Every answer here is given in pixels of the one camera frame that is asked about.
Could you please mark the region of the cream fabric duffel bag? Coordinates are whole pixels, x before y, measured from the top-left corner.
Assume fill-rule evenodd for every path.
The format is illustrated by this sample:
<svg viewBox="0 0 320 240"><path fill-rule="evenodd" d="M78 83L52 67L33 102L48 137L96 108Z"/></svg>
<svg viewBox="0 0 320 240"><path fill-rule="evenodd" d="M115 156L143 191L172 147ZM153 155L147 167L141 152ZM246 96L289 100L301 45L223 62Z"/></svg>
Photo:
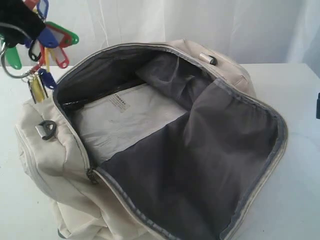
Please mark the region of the cream fabric duffel bag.
<svg viewBox="0 0 320 240"><path fill-rule="evenodd" d="M148 84L185 109L101 163L73 117L86 104ZM67 240L228 240L285 152L283 117L249 73L189 40L123 43L66 72L15 127L25 173L48 196Z"/></svg>

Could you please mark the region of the colourful key tag bunch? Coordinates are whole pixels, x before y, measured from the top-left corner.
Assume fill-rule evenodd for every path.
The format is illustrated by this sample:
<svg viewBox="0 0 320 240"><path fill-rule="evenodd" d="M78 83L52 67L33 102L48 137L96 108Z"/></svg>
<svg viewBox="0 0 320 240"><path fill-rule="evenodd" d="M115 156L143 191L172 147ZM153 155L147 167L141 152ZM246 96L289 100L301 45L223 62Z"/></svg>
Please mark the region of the colourful key tag bunch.
<svg viewBox="0 0 320 240"><path fill-rule="evenodd" d="M69 66L69 58L65 48L79 43L79 37L74 32L48 21L50 3L47 0L22 0L45 24L45 29L35 39L26 38L24 44L17 44L14 47L6 45L4 37L0 35L0 64L3 71L13 79L20 79L27 83L30 95L34 103L41 103L48 98L48 90L57 87L56 81L50 72L51 63L59 68L65 69ZM15 75L7 67L14 70L21 70L22 61L17 46L24 46L29 59L35 63L25 73Z"/></svg>

